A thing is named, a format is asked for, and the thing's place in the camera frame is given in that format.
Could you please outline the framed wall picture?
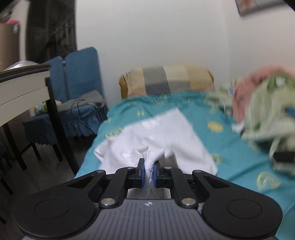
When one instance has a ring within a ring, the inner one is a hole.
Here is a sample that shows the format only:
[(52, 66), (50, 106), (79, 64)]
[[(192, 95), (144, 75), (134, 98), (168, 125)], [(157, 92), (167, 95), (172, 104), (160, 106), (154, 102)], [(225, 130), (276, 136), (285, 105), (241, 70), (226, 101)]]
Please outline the framed wall picture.
[(235, 0), (240, 16), (262, 11), (267, 8), (286, 5), (282, 0)]

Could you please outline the pink fleece blanket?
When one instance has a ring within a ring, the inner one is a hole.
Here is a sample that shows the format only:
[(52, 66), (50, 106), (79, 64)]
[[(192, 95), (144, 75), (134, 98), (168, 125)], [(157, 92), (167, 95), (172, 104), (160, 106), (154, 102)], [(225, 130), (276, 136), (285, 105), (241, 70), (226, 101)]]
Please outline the pink fleece blanket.
[(286, 73), (287, 76), (294, 78), (294, 71), (288, 71), (282, 66), (264, 66), (235, 85), (232, 97), (232, 115), (237, 123), (243, 121), (252, 94), (258, 86), (274, 73), (280, 72)]

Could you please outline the plaid pillow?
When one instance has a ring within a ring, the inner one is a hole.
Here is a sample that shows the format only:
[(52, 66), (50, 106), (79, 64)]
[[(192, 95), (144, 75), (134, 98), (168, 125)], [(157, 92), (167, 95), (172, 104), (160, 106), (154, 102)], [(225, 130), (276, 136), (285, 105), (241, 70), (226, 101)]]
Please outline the plaid pillow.
[(119, 86), (122, 99), (182, 91), (206, 92), (214, 88), (214, 77), (205, 66), (155, 66), (128, 71), (119, 79)]

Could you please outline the white desk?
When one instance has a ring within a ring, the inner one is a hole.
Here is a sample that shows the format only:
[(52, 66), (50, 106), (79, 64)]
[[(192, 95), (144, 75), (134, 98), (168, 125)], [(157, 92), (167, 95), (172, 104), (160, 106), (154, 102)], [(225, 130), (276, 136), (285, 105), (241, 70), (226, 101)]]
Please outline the white desk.
[(72, 172), (76, 174), (79, 165), (66, 137), (53, 95), (49, 64), (35, 64), (1, 71), (1, 127), (11, 150), (22, 170), (27, 169), (16, 146), (8, 122), (31, 109), (38, 102), (46, 102), (48, 115), (58, 143)]

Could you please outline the dark window grille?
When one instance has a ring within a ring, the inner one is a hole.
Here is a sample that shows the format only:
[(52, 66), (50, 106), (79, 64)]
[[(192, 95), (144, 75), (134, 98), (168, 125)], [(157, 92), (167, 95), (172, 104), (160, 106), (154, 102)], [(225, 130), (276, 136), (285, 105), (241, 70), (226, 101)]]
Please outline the dark window grille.
[(38, 64), (77, 50), (75, 1), (30, 1), (25, 56)]

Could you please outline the grey cloth on chair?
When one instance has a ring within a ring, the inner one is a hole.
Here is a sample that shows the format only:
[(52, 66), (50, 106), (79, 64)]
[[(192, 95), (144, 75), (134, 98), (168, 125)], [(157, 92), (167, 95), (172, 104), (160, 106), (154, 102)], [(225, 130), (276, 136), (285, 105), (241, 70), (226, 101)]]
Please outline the grey cloth on chair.
[(59, 112), (66, 112), (83, 105), (93, 105), (94, 107), (101, 108), (105, 106), (105, 100), (97, 90), (92, 90), (76, 99), (68, 100), (67, 102), (57, 107)]

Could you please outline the plush toy on chair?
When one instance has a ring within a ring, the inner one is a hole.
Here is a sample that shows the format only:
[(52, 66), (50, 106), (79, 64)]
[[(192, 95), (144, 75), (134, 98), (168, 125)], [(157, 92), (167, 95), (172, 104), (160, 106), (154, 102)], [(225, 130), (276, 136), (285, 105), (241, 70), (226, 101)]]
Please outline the plush toy on chair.
[(34, 114), (36, 116), (41, 115), (41, 114), (45, 114), (48, 112), (46, 102), (42, 102), (42, 103), (34, 106), (33, 109), (34, 109)]

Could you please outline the silver plastic bag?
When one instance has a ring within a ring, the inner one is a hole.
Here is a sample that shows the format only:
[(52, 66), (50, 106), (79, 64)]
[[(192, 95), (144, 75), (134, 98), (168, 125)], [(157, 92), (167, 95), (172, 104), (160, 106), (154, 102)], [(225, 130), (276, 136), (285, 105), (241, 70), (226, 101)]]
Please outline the silver plastic bag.
[(22, 68), (22, 67), (33, 66), (33, 65), (37, 65), (37, 63), (33, 61), (27, 61), (27, 60), (18, 61), (4, 70), (7, 71), (7, 70), (15, 69), (15, 68)]

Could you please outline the teal patterned bed sheet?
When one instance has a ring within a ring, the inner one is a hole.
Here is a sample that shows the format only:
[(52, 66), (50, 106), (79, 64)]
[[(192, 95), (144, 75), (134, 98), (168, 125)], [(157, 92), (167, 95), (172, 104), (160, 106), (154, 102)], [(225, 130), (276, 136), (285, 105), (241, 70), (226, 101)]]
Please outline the teal patterned bed sheet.
[(272, 169), (265, 147), (255, 147), (232, 131), (233, 118), (206, 101), (206, 94), (181, 92), (172, 95), (132, 97), (113, 106), (98, 130), (77, 173), (83, 176), (101, 168), (94, 149), (107, 133), (123, 129), (177, 108), (192, 124), (218, 167), (218, 177), (267, 195), (282, 208), (278, 239), (294, 239), (294, 178)]

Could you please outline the cardboard box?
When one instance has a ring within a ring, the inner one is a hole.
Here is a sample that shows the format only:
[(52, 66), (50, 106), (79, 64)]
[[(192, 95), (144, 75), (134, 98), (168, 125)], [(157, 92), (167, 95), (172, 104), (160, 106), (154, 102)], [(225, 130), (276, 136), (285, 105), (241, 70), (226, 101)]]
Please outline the cardboard box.
[(1, 23), (0, 28), (0, 71), (4, 71), (20, 60), (19, 25)]

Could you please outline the blue covered chair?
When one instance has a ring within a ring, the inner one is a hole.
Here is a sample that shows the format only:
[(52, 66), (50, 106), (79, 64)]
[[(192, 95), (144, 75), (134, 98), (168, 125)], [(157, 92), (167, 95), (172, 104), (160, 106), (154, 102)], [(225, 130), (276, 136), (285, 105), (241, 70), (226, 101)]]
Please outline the blue covered chair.
[[(56, 107), (71, 99), (76, 99), (92, 90), (97, 90), (104, 98), (100, 77), (98, 51), (88, 47), (71, 52), (64, 59), (57, 56), (50, 64), (50, 79)], [(67, 137), (91, 136), (98, 132), (107, 119), (107, 104), (97, 108), (83, 105), (66, 112), (59, 112)]]

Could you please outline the white t-shirt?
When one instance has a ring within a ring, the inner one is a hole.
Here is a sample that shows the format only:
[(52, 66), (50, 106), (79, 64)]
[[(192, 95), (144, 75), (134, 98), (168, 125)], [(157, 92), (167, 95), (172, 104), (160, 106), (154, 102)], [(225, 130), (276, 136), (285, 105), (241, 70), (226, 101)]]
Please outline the white t-shirt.
[(218, 173), (213, 157), (177, 108), (107, 133), (94, 154), (107, 174), (122, 167), (136, 167), (140, 159), (144, 160), (144, 186), (130, 189), (128, 198), (167, 197), (165, 190), (154, 187), (152, 172), (157, 161), (163, 167), (181, 169), (184, 174), (196, 169), (213, 175)]

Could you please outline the green fleece blanket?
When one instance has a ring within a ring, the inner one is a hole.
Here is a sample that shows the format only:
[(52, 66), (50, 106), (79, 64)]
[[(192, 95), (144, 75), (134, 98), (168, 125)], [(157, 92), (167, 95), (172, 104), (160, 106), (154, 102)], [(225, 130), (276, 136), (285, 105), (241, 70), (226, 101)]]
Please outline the green fleece blanket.
[(274, 73), (254, 91), (241, 123), (232, 131), (255, 147), (294, 152), (294, 78)]

